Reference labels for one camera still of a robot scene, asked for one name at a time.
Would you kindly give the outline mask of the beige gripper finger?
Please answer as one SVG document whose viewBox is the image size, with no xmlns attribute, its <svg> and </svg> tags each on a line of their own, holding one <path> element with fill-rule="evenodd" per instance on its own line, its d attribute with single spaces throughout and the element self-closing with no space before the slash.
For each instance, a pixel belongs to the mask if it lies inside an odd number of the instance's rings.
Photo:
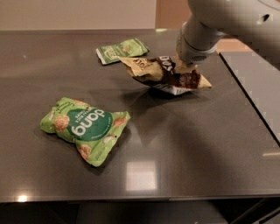
<svg viewBox="0 0 280 224">
<path fill-rule="evenodd" d="M 174 71 L 176 74 L 191 73 L 194 69 L 197 68 L 197 66 L 194 64 L 186 64 L 184 61 L 180 59 L 177 53 L 174 56 L 174 63 L 175 63 Z"/>
</svg>

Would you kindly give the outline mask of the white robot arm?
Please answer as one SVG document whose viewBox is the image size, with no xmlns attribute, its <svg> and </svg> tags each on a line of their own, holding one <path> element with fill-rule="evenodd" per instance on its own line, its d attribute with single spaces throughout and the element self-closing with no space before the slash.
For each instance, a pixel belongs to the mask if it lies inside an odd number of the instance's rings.
<svg viewBox="0 0 280 224">
<path fill-rule="evenodd" d="M 179 73 L 191 72 L 229 35 L 280 69 L 280 0 L 187 0 L 191 12 L 177 39 Z"/>
</svg>

